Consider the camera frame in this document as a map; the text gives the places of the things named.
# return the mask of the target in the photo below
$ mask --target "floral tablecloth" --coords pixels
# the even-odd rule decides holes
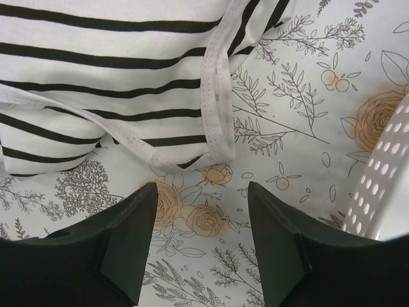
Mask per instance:
[[[247,185],[342,227],[355,183],[409,92],[407,12],[405,0],[298,1],[293,20],[233,75],[234,163],[168,175],[105,138],[69,173],[18,181],[3,172],[0,236],[46,236],[156,181],[139,305],[264,306]]]

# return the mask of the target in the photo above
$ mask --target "white fabric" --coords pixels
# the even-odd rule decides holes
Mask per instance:
[[[6,171],[72,169],[106,132],[168,172],[232,161],[230,76],[288,2],[1,0]]]

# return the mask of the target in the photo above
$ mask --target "floral print surface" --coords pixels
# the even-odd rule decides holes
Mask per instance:
[[[139,306],[265,307],[248,184],[342,229],[365,163],[409,94],[408,10],[402,1],[297,1],[293,19],[232,72],[235,162],[172,175],[106,137],[68,173],[0,173],[0,238],[45,237],[155,182]]]

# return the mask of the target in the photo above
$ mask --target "orange rose print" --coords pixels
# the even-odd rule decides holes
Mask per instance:
[[[202,237],[216,236],[224,226],[223,211],[207,205],[184,206],[181,210],[183,218],[190,228]]]
[[[204,180],[202,182],[206,182],[205,185],[210,183],[211,185],[224,186],[230,181],[231,175],[233,174],[230,166],[227,164],[209,166],[200,172],[204,175]]]
[[[359,147],[372,152],[403,98],[404,95],[390,91],[369,99],[359,108],[355,126],[355,142]]]
[[[163,228],[173,223],[180,215],[183,205],[180,193],[175,187],[155,180],[158,186],[158,209],[155,219],[155,227]]]

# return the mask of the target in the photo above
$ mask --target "garment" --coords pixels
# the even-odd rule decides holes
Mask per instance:
[[[235,158],[231,74],[289,0],[0,0],[0,142],[17,177],[109,133],[153,167]]]

